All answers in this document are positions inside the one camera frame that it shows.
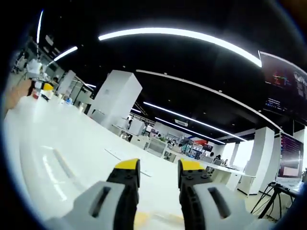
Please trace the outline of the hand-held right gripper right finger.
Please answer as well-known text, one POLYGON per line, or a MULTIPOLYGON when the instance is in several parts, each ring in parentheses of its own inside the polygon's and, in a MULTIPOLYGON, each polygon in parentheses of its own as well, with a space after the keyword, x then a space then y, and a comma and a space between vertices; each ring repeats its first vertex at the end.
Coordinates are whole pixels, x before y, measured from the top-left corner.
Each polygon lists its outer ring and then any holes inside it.
POLYGON ((244 200, 214 183, 196 161, 178 160, 178 188, 187 230, 266 229, 266 220, 249 213, 244 200))

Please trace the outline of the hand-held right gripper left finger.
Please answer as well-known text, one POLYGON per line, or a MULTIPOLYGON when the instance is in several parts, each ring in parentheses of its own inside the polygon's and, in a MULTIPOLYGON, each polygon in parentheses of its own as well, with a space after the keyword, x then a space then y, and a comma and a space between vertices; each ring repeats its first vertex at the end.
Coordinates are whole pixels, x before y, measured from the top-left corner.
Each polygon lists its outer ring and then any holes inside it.
POLYGON ((49 230, 132 230, 139 202, 140 160, 118 163, 106 181, 81 193, 61 218, 47 220, 49 230))

